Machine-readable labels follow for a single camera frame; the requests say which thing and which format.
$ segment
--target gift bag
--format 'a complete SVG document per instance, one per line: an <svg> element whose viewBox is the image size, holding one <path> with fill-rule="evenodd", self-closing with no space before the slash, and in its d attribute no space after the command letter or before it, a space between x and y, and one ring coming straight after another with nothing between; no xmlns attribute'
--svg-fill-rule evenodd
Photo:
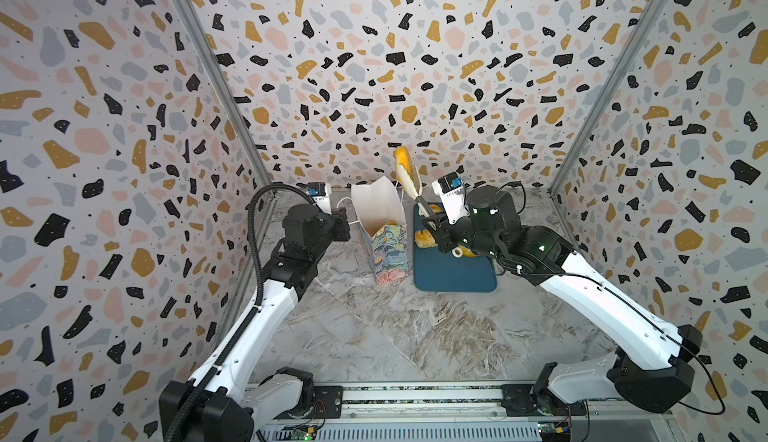
<svg viewBox="0 0 768 442"><path fill-rule="evenodd" d="M397 189L386 177L352 186L352 204L376 283L402 281L408 275L408 228Z"/></svg>

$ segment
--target terrazzo pattern wallpaper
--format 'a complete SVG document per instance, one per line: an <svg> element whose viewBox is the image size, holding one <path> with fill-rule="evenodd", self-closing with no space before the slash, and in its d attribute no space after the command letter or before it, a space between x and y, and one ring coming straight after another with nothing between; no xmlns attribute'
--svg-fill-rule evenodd
<svg viewBox="0 0 768 442"><path fill-rule="evenodd" d="M557 172L648 0L191 0L275 180Z"/></svg>
<svg viewBox="0 0 768 442"><path fill-rule="evenodd" d="M768 0L669 0L558 195L593 264L703 332L727 411L676 406L696 442L768 432L766 57Z"/></svg>
<svg viewBox="0 0 768 442"><path fill-rule="evenodd" d="M247 159L169 0L0 0L0 64L0 439L161 440L244 263Z"/></svg>

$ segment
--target blue cutting board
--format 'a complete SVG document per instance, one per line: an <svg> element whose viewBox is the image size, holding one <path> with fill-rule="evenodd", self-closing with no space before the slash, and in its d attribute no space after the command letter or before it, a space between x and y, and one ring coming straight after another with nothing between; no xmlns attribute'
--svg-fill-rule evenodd
<svg viewBox="0 0 768 442"><path fill-rule="evenodd" d="M413 207L413 230L426 227ZM413 244L413 283L418 290L441 293L492 293L496 289L496 274L491 259L454 257L441 253L437 247L419 249Z"/></svg>

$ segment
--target blue mat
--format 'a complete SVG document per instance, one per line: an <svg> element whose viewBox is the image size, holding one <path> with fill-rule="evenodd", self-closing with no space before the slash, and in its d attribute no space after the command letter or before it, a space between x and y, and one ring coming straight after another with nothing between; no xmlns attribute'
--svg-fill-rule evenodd
<svg viewBox="0 0 768 442"><path fill-rule="evenodd" d="M413 230L425 229L418 205L413 207ZM454 257L443 254L437 247L419 249L413 244L413 283L418 290L441 293L492 293L496 289L496 274L491 259Z"/></svg>

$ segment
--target marble table surface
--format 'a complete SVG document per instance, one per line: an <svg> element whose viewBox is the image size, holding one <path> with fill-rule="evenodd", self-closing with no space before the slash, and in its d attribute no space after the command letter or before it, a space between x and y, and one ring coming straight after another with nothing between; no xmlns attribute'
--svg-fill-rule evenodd
<svg viewBox="0 0 768 442"><path fill-rule="evenodd" d="M334 206L348 195L335 192ZM520 193L514 195L519 204ZM283 236L286 211L298 202L292 193L279 196L260 245L263 261ZM350 201L343 204L355 220ZM406 215L412 213L410 198L404 205ZM521 218L524 225L563 232L544 191L528 190ZM487 294L424 293L412 271L400 283L377 285L361 237L355 224L348 243L328 248L318 277L278 328L252 381L284 366L309 370L320 381L531 380L547 362L595 358L614 347L571 306L510 274Z"/></svg>

